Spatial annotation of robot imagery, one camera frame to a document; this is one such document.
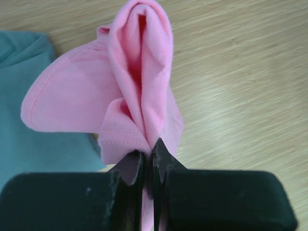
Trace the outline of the pink t shirt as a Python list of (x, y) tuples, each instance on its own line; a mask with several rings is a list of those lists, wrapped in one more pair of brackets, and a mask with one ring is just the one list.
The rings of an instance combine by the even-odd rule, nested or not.
[(139, 150), (150, 156), (158, 139), (176, 155), (184, 129), (170, 87), (172, 29), (154, 0), (130, 0), (97, 38), (65, 53), (34, 82), (55, 105), (44, 132), (98, 134), (103, 163)]

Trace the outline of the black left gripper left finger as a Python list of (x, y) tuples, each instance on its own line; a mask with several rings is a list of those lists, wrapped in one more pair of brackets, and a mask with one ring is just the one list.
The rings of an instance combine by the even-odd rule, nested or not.
[(3, 231), (139, 231), (144, 155), (107, 172), (24, 173), (0, 194)]

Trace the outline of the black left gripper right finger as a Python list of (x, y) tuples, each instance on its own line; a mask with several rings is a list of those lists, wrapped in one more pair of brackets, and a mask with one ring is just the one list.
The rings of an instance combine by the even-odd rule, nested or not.
[(188, 169), (162, 139), (152, 151), (156, 231), (294, 231), (298, 221), (267, 171)]

